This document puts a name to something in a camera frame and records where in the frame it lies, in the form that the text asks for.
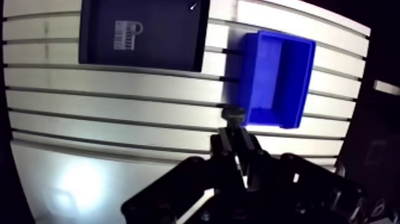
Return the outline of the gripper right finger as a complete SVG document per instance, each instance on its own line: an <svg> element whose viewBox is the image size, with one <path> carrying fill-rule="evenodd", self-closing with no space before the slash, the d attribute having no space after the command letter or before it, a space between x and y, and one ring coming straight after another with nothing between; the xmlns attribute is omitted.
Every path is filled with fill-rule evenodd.
<svg viewBox="0 0 400 224"><path fill-rule="evenodd" d="M238 129L237 149L251 205L261 217L277 223L357 223L366 193L359 184L301 156L278 158L263 150L257 138Z"/></svg>

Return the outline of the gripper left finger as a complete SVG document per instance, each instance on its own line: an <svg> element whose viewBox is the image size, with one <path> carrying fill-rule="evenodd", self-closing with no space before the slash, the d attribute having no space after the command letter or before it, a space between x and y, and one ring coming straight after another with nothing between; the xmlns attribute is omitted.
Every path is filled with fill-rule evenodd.
<svg viewBox="0 0 400 224"><path fill-rule="evenodd" d="M176 223L208 189L238 189L238 168L227 127L210 137L211 158L188 157L121 206L127 223Z"/></svg>

